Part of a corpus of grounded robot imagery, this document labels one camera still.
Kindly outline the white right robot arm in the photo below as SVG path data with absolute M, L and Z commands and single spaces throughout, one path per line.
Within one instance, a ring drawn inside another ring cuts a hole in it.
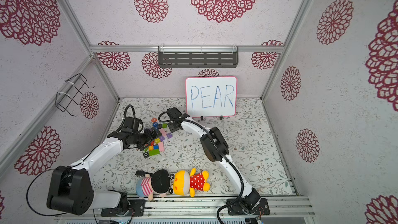
M 173 132 L 183 130 L 200 140 L 206 157 L 224 170 L 225 175 L 235 187 L 238 194 L 236 205 L 239 204 L 247 211 L 252 211 L 259 205 L 260 194 L 237 168 L 230 155 L 229 146 L 217 127 L 205 127 L 175 107 L 161 113 L 159 121 L 168 123 Z

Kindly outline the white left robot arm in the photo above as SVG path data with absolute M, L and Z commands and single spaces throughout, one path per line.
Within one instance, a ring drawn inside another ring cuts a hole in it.
M 82 215 L 88 210 L 105 209 L 124 215 L 130 210 L 125 193 L 95 191 L 92 177 L 110 159 L 129 148 L 145 150 L 161 136 L 157 128 L 139 130 L 142 121 L 124 118 L 119 128 L 95 147 L 89 154 L 70 166 L 59 166 L 51 175 L 47 207 L 52 210 Z

